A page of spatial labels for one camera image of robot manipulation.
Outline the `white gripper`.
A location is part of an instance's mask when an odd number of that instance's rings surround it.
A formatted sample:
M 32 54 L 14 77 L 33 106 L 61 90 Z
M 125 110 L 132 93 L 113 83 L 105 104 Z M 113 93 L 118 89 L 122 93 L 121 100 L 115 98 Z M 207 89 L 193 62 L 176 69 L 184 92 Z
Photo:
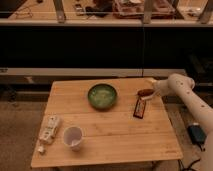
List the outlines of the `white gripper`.
M 166 80 L 155 80 L 154 78 L 147 78 L 147 80 L 153 83 L 154 91 L 157 95 L 165 96 L 168 94 L 168 84 Z M 142 96 L 142 100 L 151 100 L 155 97 L 155 94 L 151 94 L 148 96 Z

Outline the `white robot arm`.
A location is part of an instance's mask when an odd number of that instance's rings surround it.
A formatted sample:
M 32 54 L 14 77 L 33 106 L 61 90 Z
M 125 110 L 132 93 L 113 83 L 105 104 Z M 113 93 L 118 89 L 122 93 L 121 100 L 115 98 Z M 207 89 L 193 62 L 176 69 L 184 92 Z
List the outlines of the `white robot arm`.
M 138 95 L 143 100 L 152 99 L 155 95 L 176 94 L 188 108 L 206 134 L 205 151 L 201 155 L 201 171 L 213 171 L 213 108 L 193 92 L 195 82 L 192 78 L 171 74 L 167 79 L 154 80 L 152 89 L 142 89 Z

